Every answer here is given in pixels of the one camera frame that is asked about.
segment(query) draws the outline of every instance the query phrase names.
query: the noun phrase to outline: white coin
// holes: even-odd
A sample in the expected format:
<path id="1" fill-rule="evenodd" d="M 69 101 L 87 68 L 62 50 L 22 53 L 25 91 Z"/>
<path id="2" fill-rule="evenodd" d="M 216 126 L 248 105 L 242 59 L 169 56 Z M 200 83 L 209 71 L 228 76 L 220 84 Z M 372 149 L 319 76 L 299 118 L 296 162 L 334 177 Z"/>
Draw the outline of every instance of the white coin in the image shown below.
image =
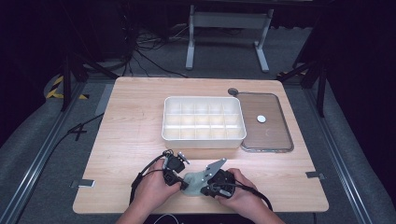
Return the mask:
<path id="1" fill-rule="evenodd" d="M 257 121 L 260 123 L 264 123 L 267 119 L 263 115 L 257 116 Z"/>

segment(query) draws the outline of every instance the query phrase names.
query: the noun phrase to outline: wooden table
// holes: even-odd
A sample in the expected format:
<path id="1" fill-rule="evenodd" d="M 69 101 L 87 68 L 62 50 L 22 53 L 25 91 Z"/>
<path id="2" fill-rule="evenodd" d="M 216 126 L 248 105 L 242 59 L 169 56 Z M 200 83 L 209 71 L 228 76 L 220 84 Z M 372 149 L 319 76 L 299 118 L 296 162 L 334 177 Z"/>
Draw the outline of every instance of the wooden table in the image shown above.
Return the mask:
<path id="1" fill-rule="evenodd" d="M 294 150 L 288 153 L 248 153 L 234 149 L 185 149 L 191 165 L 179 175 L 201 172 L 223 157 L 222 167 L 239 168 L 271 201 L 276 212 L 324 212 L 329 208 L 304 139 L 280 82 L 274 80 L 120 77 L 116 80 L 106 113 L 93 145 L 83 179 L 93 188 L 80 188 L 74 211 L 80 214 L 123 213 L 131 184 L 155 157 L 166 150 L 162 139 L 163 102 L 168 96 L 229 96 L 239 91 L 275 94 L 290 129 Z M 233 213 L 211 197 L 174 195 L 156 214 Z"/>

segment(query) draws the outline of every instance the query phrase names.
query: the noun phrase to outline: brown tray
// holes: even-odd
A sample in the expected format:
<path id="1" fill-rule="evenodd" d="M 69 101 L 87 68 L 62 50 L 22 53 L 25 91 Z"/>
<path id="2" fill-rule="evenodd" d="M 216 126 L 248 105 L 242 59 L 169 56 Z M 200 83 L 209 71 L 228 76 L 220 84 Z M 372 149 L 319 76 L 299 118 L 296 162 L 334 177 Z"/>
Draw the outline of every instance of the brown tray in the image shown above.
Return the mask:
<path id="1" fill-rule="evenodd" d="M 242 149 L 248 152 L 290 152 L 293 143 L 282 108 L 272 93 L 238 92 L 247 136 Z M 258 116 L 265 116 L 259 122 Z"/>

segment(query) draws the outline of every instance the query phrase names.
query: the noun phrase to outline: metal bracket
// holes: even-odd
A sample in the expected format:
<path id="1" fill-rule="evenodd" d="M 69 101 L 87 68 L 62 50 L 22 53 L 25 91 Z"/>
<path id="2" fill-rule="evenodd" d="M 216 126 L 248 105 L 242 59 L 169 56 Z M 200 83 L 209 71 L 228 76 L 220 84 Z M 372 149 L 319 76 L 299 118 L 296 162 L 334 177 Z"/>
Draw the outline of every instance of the metal bracket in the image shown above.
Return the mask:
<path id="1" fill-rule="evenodd" d="M 318 172 L 316 172 L 316 171 L 313 171 L 313 172 L 305 172 L 305 174 L 306 174 L 306 177 L 307 177 L 307 178 L 315 178 L 315 177 L 318 177 L 320 180 L 326 179 L 326 176 L 324 176 L 324 174 L 320 174 L 320 173 L 318 173 Z"/>
<path id="2" fill-rule="evenodd" d="M 202 181 L 205 182 L 208 179 L 212 178 L 226 161 L 227 159 L 223 158 L 219 161 L 208 164 L 206 166 L 206 169 L 204 170 L 204 178 L 202 179 Z"/>
<path id="3" fill-rule="evenodd" d="M 187 158 L 184 156 L 183 153 L 178 152 L 177 155 L 178 155 L 184 162 L 186 162 L 188 165 L 190 165 L 189 160 L 187 160 Z"/>
<path id="4" fill-rule="evenodd" d="M 72 189 L 93 188 L 94 185 L 95 185 L 94 180 L 80 179 L 80 180 L 73 180 L 73 182 L 70 184 L 70 188 Z"/>

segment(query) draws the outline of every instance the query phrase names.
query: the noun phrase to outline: person's left hand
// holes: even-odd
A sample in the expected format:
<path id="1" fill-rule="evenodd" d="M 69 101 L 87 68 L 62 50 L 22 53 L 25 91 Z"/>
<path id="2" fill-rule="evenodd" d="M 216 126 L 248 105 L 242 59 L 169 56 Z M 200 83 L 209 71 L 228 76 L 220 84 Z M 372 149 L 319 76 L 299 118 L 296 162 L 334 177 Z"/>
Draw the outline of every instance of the person's left hand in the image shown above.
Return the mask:
<path id="1" fill-rule="evenodd" d="M 165 184 L 163 160 L 158 160 L 148 168 L 147 174 L 136 188 L 134 200 L 117 223 L 143 223 L 152 211 L 179 192 L 180 185 L 180 182 L 172 186 Z"/>
<path id="2" fill-rule="evenodd" d="M 148 168 L 148 174 L 143 177 L 142 182 L 137 186 L 134 203 L 145 206 L 152 212 L 172 195 L 179 192 L 180 185 L 180 182 L 173 186 L 165 184 L 163 180 L 163 160 L 158 160 Z"/>

